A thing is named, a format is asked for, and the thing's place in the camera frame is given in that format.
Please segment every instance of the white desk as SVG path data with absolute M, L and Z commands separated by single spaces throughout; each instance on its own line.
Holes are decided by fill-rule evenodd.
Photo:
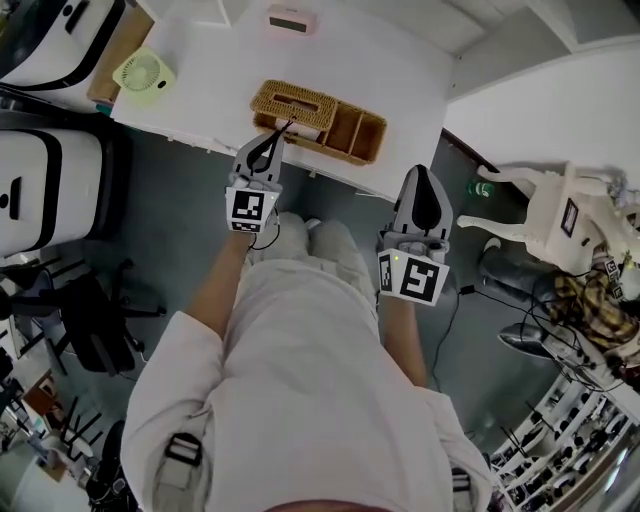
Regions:
M 318 15 L 312 36 L 276 35 L 264 24 L 270 3 L 254 0 L 232 28 L 167 15 L 145 44 L 176 72 L 176 84 L 146 108 L 119 95 L 113 118 L 233 154 L 257 135 L 249 103 L 262 83 L 285 80 L 371 110 L 388 123 L 372 165 L 357 167 L 292 145 L 285 149 L 285 161 L 395 200 L 407 171 L 418 163 L 431 164 L 453 59 L 335 0 L 297 2 Z

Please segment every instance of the green fan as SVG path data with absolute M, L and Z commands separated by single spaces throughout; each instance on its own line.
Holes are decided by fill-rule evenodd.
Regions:
M 150 105 L 176 81 L 176 76 L 151 48 L 138 48 L 118 69 L 113 80 L 138 105 Z

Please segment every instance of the floor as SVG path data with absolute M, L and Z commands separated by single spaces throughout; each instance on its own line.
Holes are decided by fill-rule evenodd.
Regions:
M 152 288 L 168 311 L 163 319 L 129 323 L 133 335 L 144 341 L 149 357 L 169 316 L 186 307 L 227 234 L 224 187 L 231 158 L 147 133 L 131 132 L 131 137 L 133 171 L 120 231 L 109 241 L 75 242 L 61 250 L 67 255 L 82 254 L 91 266 L 107 272 L 126 257 L 135 262 L 129 276 L 129 283 L 136 284 L 132 300 L 153 299 L 148 293 Z M 498 185 L 489 199 L 468 195 L 466 184 L 473 178 L 475 166 L 444 140 L 432 170 L 447 190 L 455 216 L 465 213 L 505 222 L 517 222 L 524 216 L 525 202 L 515 189 Z M 377 283 L 376 233 L 392 218 L 393 205 L 322 176 L 310 178 L 292 166 L 283 169 L 281 183 L 281 210 L 344 222 Z M 476 262 L 487 238 L 480 230 L 454 227 L 452 231 L 447 258 L 451 277 L 437 307 L 419 309 L 420 335 L 429 365 L 454 312 L 456 290 L 469 284 L 481 287 Z M 556 370 L 497 340 L 496 333 L 521 321 L 522 313 L 479 295 L 459 300 L 436 375 L 441 390 L 451 396 L 468 436 L 481 449 L 492 451 L 504 441 L 499 427 L 515 428 L 529 412 L 525 401 L 539 400 L 555 379 Z M 125 416 L 134 385 L 127 378 L 135 379 L 142 362 L 126 378 L 108 378 L 84 371 L 71 354 L 64 354 L 63 360 L 70 375 L 59 380 L 68 393 L 85 396 L 106 419 Z

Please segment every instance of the white chair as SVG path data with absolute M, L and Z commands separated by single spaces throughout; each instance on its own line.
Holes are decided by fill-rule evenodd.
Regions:
M 585 196 L 608 200 L 606 183 L 596 178 L 576 177 L 570 163 L 564 175 L 522 167 L 505 167 L 500 168 L 499 173 L 492 173 L 484 166 L 478 169 L 478 175 L 495 182 L 530 182 L 535 191 L 529 201 L 527 219 L 524 224 L 502 224 L 462 215 L 458 226 L 474 226 L 506 240 L 523 242 L 536 258 L 572 274 L 589 269 L 593 248 L 603 240 L 603 235 L 582 211 L 581 203 Z

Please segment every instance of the strap buckle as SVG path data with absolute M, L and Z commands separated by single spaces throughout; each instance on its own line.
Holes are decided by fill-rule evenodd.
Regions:
M 178 432 L 171 437 L 164 455 L 195 468 L 202 463 L 202 443 L 191 434 Z

